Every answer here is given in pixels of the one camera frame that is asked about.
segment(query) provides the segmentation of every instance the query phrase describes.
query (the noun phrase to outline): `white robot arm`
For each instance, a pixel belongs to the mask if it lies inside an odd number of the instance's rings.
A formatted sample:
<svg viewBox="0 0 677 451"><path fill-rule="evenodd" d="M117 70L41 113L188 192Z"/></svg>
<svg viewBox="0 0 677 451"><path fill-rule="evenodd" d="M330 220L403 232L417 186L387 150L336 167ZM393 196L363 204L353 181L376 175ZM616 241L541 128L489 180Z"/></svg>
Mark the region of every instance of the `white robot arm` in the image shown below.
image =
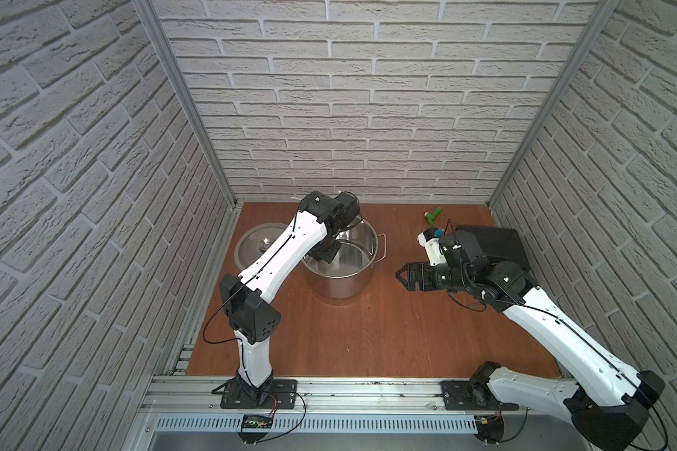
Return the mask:
<svg viewBox="0 0 677 451"><path fill-rule="evenodd" d="M659 399L662 379L651 371L638 372L605 349L507 257L515 254L515 260L525 260L521 246L517 251L515 231L466 229L424 231L418 241L430 261L408 263L397 271L399 281L409 291L419 284L420 291L468 292L529 332L575 378L544 379L487 362L470 379L476 399L493 396L501 403L542 411L573 424L605 451L625 449ZM435 255L436 248L441 257Z"/></svg>

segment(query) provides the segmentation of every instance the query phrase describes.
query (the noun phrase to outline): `stainless steel pot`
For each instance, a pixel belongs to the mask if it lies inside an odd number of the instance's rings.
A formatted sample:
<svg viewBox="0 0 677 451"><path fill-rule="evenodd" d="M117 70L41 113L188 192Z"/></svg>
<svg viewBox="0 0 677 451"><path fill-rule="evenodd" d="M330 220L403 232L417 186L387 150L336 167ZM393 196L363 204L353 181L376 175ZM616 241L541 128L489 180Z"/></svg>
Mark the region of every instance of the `stainless steel pot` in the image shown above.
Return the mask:
<svg viewBox="0 0 677 451"><path fill-rule="evenodd" d="M343 299L361 292L374 275L374 265L386 258L386 235L377 235L371 224L357 221L355 227L336 237L342 246L334 261L326 263L310 256L303 258L307 281L317 293ZM383 256L377 259L379 237L384 239L384 250Z"/></svg>

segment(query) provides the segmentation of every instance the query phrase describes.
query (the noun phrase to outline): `metal vent grille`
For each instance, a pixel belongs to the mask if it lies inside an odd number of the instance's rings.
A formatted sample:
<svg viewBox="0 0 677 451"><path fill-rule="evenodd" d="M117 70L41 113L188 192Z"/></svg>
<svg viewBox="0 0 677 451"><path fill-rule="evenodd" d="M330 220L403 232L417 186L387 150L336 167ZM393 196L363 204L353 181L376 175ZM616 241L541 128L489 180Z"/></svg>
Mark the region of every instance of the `metal vent grille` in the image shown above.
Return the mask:
<svg viewBox="0 0 677 451"><path fill-rule="evenodd" d="M286 432L301 413L278 413L271 432ZM238 432L242 413L161 413L156 431ZM294 432L353 434L476 434L472 415L385 415L309 413Z"/></svg>

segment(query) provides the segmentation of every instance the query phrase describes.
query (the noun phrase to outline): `wooden floor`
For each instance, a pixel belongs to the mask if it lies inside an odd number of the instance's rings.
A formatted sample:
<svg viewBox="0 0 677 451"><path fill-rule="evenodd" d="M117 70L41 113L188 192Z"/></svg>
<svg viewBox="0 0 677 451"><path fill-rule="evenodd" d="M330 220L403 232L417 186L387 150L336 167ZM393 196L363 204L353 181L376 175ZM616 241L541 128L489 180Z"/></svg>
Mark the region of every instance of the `wooden floor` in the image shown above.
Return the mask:
<svg viewBox="0 0 677 451"><path fill-rule="evenodd" d="M272 305L281 324L271 336L271 364L276 376L468 377L489 360L515 371L557 377L554 359L537 341L504 315L489 308L470 312L453 304L445 292L407 292L395 278L410 261L425 261L416 236L426 229L423 213L435 206L364 204L363 217L386 233L386 259L377 263L371 284L354 302L337 307L316 294L298 265ZM439 216L453 224L494 225L486 206L447 205ZM236 241L265 222L288 224L295 203L246 203L220 277L238 274L233 261ZM460 302L474 300L457 294ZM205 321L221 305L214 291ZM223 312L206 331L211 341L232 338ZM235 342L210 345L199 337L187 374L227 375L238 367Z"/></svg>

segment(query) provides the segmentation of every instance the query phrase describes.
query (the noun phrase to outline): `black mounting plate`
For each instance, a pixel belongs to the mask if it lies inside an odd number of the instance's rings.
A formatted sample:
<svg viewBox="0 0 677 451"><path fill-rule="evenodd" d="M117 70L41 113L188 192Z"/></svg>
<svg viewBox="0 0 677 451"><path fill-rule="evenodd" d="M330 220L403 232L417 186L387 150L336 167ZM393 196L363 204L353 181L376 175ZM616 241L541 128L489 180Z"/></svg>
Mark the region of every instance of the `black mounting plate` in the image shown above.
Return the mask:
<svg viewBox="0 0 677 451"><path fill-rule="evenodd" d="M512 403L500 403L489 393L486 407L479 407L471 400L471 383L468 380L443 380L441 381L441 394L446 410L487 410L495 412L499 410L519 410L519 405Z"/></svg>
<svg viewBox="0 0 677 451"><path fill-rule="evenodd" d="M240 382L236 377L226 382L221 398L221 409L271 409L273 408L273 399L268 396L265 401L259 405L254 399L241 390ZM296 403L296 388L298 381L296 379L274 379L271 386L264 391L276 394L278 409L293 409Z"/></svg>

